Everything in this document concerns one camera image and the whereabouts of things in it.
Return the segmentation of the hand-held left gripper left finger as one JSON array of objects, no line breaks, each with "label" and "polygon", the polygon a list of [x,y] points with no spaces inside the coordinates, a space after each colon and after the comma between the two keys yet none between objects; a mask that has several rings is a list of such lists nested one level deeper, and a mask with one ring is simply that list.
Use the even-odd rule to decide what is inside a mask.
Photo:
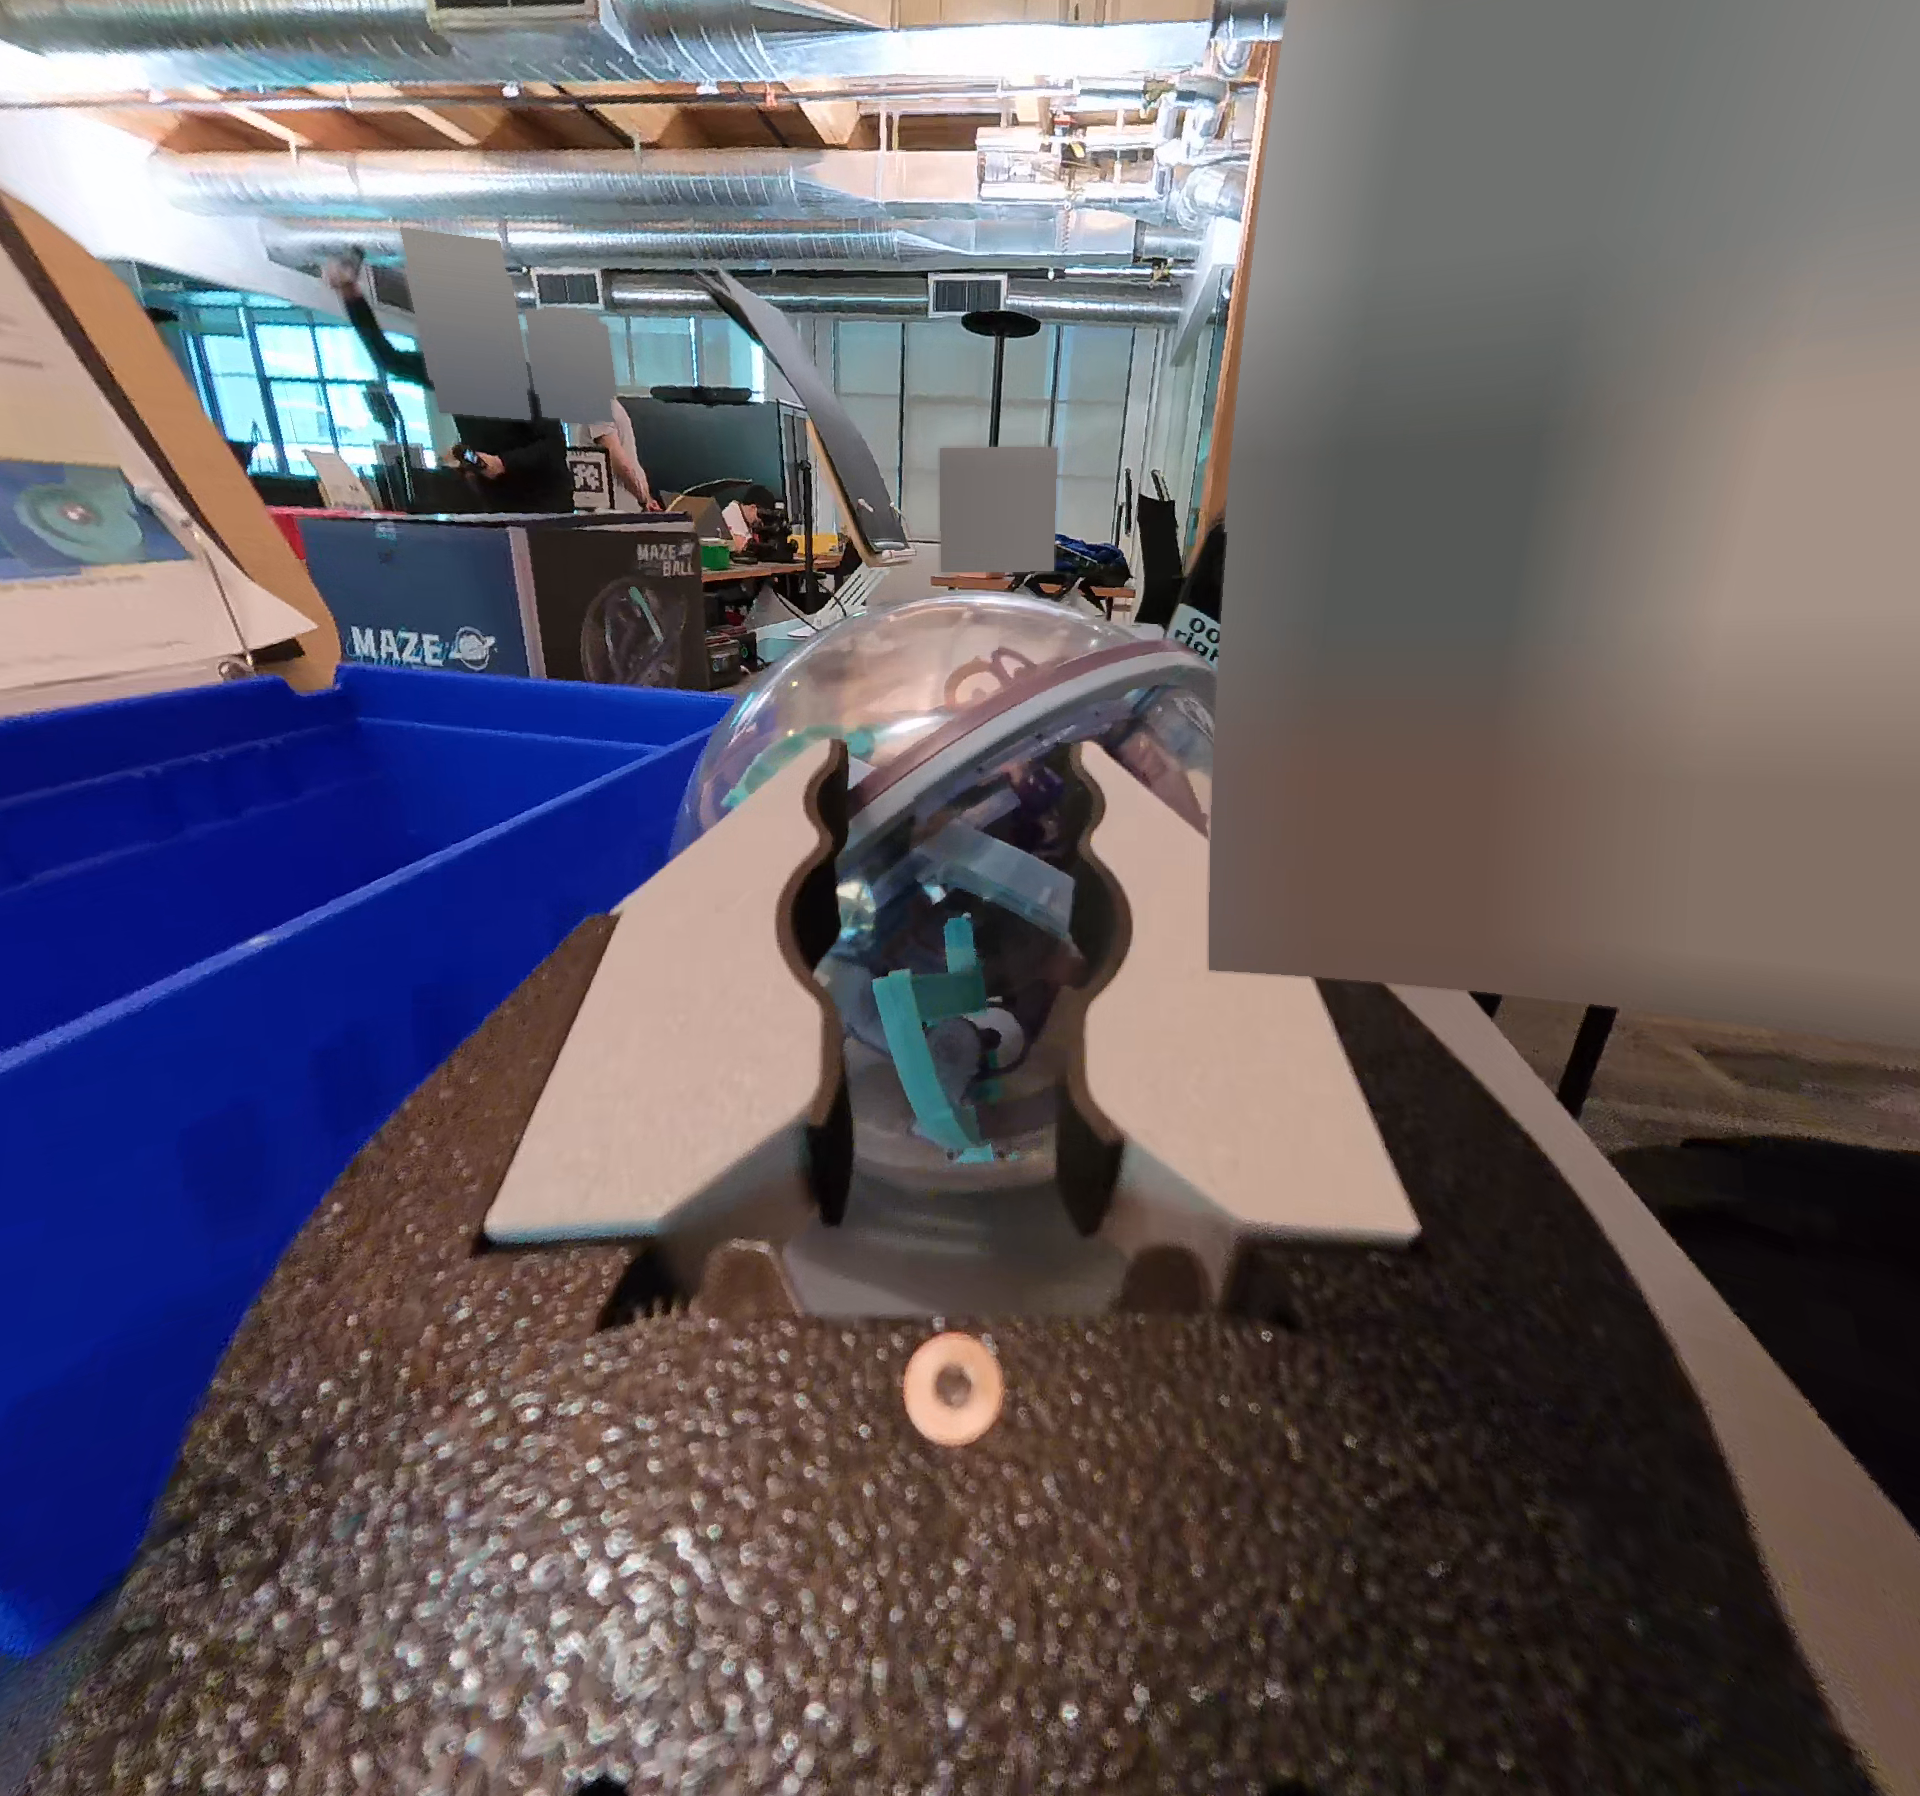
[{"label": "hand-held left gripper left finger", "polygon": [[728,1244],[844,1222],[845,1029],[815,967],[845,838],[849,746],[815,742],[618,905],[483,1216],[494,1248],[637,1236],[694,1289]]}]

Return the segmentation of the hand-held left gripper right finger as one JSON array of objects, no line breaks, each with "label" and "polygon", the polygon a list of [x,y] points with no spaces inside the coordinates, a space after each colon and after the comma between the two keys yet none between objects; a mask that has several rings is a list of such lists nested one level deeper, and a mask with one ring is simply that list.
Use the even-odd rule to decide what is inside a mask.
[{"label": "hand-held left gripper right finger", "polygon": [[1404,1249],[1419,1213],[1315,981],[1211,964],[1207,839],[1096,746],[1057,1176],[1122,1295],[1238,1295],[1265,1248]]}]

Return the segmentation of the clear plastic maze ball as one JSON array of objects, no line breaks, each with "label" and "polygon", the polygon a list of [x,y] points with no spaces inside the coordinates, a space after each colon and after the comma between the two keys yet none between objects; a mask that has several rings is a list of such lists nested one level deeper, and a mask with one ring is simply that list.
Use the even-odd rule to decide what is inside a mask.
[{"label": "clear plastic maze ball", "polygon": [[1019,594],[938,590],[832,624],[733,705],[686,785],[691,848],[801,757],[849,754],[838,936],[815,967],[844,1029],[853,1175],[986,1195],[1053,1181],[1053,1012],[1095,742],[1199,835],[1212,669],[1158,632]]}]

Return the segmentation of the black floor lamp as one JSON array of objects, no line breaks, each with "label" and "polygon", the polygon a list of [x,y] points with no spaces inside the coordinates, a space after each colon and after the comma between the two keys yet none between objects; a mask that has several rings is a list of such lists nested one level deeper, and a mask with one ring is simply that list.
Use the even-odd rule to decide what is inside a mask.
[{"label": "black floor lamp", "polygon": [[995,350],[992,387],[990,387],[986,445],[999,449],[1008,346],[1026,342],[1026,339],[1038,338],[1044,328],[1044,318],[1015,311],[1015,308],[1008,308],[1008,304],[995,304],[995,308],[964,314],[963,327],[973,338],[992,342],[992,350]]}]

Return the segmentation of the blue plastic bin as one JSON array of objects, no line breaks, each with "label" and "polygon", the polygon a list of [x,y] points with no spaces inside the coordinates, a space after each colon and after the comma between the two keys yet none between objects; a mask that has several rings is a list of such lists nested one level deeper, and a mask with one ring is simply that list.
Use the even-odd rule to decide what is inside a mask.
[{"label": "blue plastic bin", "polygon": [[668,839],[725,697],[347,665],[4,720],[4,1652],[119,1582],[360,1148]]}]

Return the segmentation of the large black screen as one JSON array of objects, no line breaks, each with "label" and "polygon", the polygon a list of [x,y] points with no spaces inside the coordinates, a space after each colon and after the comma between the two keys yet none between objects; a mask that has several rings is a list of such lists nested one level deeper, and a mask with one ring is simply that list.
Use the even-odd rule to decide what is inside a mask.
[{"label": "large black screen", "polygon": [[715,496],[713,484],[764,488],[798,512],[807,454],[805,411],[780,400],[694,401],[622,393],[637,462],[661,504],[683,492]]}]

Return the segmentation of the dark printed cardboard box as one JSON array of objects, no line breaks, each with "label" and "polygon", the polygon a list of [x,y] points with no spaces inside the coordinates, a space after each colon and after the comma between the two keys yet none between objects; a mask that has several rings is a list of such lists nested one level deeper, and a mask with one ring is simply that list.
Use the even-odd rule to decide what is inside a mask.
[{"label": "dark printed cardboard box", "polygon": [[296,512],[350,662],[624,689],[710,682],[683,520]]}]

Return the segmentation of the printed instruction sheet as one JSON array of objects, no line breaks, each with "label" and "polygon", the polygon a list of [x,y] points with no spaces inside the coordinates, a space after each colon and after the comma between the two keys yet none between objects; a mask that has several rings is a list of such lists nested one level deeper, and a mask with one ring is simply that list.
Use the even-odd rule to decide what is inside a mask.
[{"label": "printed instruction sheet", "polygon": [[255,676],[298,621],[185,512],[4,247],[4,712]]}]

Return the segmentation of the instruction sheet on board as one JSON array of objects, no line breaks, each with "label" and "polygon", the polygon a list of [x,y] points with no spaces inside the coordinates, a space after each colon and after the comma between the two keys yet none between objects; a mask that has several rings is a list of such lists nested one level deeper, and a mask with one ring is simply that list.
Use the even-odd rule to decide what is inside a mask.
[{"label": "instruction sheet on board", "polygon": [[132,288],[12,195],[4,246],[185,512],[256,588],[301,613],[267,626],[267,669],[308,693],[333,685],[344,659],[335,617]]}]

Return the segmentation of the wooden post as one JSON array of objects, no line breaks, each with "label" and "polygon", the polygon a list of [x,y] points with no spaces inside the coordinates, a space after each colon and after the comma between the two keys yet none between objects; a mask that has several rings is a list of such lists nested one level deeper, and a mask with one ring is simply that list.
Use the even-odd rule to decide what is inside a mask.
[{"label": "wooden post", "polygon": [[1242,358],[1242,346],[1245,346],[1245,315],[1249,315],[1249,295],[1250,295],[1250,274],[1249,274],[1249,260],[1245,253],[1235,270],[1233,292],[1227,300],[1227,323],[1223,323],[1223,338],[1220,338],[1220,350],[1218,350],[1218,378],[1216,378],[1216,397],[1212,397],[1212,423],[1211,423],[1211,442],[1207,442],[1207,466],[1202,474],[1202,492],[1197,501],[1197,520],[1193,520],[1193,534],[1192,534],[1192,547],[1188,547],[1188,563],[1199,559],[1202,543],[1211,539],[1211,534],[1218,528],[1227,512],[1227,492],[1230,492],[1230,474],[1233,474],[1233,462],[1235,462],[1235,420],[1238,420],[1238,373],[1241,373],[1241,358]]}]

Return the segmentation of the narrow silver ventilation duct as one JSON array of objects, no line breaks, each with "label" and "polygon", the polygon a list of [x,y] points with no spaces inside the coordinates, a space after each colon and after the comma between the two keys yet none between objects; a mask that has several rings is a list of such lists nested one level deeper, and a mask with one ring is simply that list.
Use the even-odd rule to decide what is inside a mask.
[{"label": "narrow silver ventilation duct", "polygon": [[270,256],[347,246],[395,261],[400,229],[497,238],[516,268],[1138,270],[1188,264],[1241,224],[1249,154],[1029,150],[1021,129],[963,150],[283,150],[169,154],[156,200],[248,218]]}]

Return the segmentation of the wide silver ventilation duct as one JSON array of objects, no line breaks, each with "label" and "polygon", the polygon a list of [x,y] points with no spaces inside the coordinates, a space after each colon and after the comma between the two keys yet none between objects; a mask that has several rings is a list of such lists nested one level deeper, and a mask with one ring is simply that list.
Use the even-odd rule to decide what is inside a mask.
[{"label": "wide silver ventilation duct", "polygon": [[1287,0],[597,0],[479,22],[429,0],[4,0],[4,39],[135,83],[1069,81],[1185,72]]}]

